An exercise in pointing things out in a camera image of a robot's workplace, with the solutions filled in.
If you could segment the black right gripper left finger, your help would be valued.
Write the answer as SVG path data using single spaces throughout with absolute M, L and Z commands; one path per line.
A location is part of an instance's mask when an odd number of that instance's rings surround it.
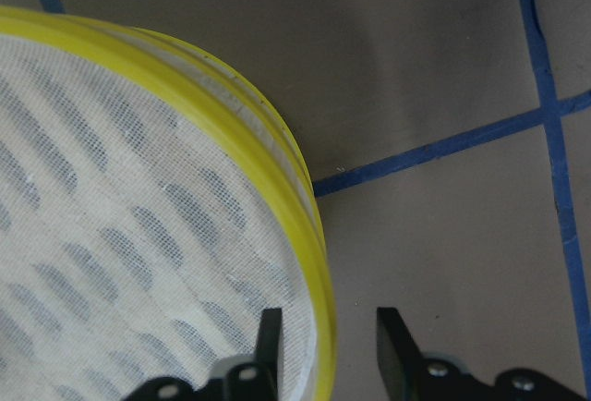
M 282 310 L 265 309 L 259 320 L 254 352 L 259 400 L 279 399 L 279 361 L 282 353 Z

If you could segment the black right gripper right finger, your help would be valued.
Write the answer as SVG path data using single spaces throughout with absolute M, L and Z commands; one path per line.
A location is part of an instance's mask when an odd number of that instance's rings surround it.
M 395 308 L 377 308 L 377 361 L 389 400 L 424 399 L 423 355 Z

